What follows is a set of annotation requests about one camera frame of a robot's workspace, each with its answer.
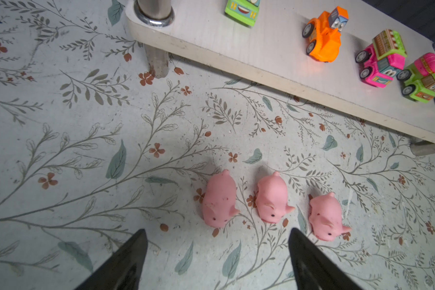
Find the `pink green toy truck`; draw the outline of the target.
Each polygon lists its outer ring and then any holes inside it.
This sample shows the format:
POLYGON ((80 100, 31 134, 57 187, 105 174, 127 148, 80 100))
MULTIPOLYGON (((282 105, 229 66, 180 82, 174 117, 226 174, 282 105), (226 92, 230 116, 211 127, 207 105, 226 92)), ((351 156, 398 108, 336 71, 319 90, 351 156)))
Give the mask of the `pink green toy truck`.
POLYGON ((385 88, 405 67, 406 48, 396 30, 385 29, 372 39, 372 43, 355 56, 363 65, 360 79, 373 87, 385 88))

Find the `green orange mixer truck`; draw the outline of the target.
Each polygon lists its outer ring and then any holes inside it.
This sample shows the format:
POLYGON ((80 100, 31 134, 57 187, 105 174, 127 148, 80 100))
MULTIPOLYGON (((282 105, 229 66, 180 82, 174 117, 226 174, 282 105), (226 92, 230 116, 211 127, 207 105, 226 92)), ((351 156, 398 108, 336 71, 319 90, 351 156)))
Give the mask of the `green orange mixer truck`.
POLYGON ((225 13, 247 26, 253 27, 259 14, 260 0, 228 0, 225 13))

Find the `green pink mixer truck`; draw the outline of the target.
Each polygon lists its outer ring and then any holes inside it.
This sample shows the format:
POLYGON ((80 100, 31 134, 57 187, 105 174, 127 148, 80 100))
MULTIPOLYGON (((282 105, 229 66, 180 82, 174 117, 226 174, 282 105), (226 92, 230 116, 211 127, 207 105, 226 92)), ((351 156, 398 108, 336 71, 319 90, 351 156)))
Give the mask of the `green pink mixer truck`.
POLYGON ((399 72, 401 93, 415 102, 428 103, 435 98, 435 54, 426 53, 399 72))

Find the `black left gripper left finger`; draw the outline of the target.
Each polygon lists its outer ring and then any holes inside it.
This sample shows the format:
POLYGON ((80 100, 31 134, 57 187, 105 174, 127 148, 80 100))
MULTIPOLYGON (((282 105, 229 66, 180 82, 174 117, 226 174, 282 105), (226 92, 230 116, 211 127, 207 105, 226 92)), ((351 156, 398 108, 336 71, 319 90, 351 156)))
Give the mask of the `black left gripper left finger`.
POLYGON ((137 290, 148 248, 144 229, 137 231, 76 290, 137 290))

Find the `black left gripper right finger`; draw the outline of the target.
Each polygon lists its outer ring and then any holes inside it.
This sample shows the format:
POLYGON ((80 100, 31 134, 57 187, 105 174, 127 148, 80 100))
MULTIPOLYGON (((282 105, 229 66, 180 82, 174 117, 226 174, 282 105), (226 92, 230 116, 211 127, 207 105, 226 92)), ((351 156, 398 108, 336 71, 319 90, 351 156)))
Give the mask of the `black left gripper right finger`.
POLYGON ((299 290, 361 289, 299 229, 291 230, 288 248, 299 290))

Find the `orange toy bulldozer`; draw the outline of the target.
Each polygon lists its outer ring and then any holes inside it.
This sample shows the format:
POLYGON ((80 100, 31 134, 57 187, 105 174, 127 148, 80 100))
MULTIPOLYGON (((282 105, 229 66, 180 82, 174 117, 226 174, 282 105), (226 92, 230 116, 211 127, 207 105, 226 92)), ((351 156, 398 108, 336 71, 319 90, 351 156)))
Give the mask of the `orange toy bulldozer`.
POLYGON ((341 32, 349 20, 346 9, 337 6, 331 13, 324 11, 308 21, 302 37, 308 40, 306 54, 319 62, 336 60, 341 47, 341 32))

